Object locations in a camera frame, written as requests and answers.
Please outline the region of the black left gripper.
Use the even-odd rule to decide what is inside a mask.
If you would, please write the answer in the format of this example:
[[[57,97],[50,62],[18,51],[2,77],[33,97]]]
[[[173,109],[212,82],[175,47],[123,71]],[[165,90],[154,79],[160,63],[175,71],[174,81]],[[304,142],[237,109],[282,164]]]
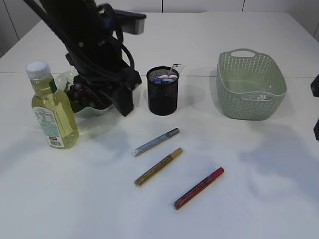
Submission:
[[[106,109],[113,104],[119,113],[126,117],[133,109],[133,90],[141,83],[140,74],[134,69],[134,60],[130,54],[127,54],[129,65],[126,62],[121,62],[121,70],[119,72],[106,71],[101,73],[91,69],[85,65],[75,55],[67,53],[65,55],[68,63],[75,67],[78,71],[77,75],[73,77],[73,83],[84,85],[84,106],[94,109]],[[91,87],[105,87],[111,90],[111,101],[89,88]]]

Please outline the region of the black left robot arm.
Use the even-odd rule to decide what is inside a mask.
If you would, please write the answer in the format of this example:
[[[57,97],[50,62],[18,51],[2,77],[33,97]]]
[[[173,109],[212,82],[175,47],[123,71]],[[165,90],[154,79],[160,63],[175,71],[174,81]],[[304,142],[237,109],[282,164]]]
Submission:
[[[133,90],[142,80],[124,45],[124,34],[143,33],[146,15],[93,0],[28,0],[26,4],[63,42],[66,59],[77,71],[66,90],[73,111],[115,106],[127,116],[134,109]]]

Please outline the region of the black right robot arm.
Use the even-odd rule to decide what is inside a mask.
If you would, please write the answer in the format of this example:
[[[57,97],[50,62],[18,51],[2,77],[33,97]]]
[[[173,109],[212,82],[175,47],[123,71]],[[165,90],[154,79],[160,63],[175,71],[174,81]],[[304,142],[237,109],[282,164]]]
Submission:
[[[319,76],[317,75],[315,79],[310,84],[311,92],[314,98],[319,99]],[[313,127],[314,136],[316,141],[319,140],[319,106],[312,107],[312,111],[315,113],[317,121]]]

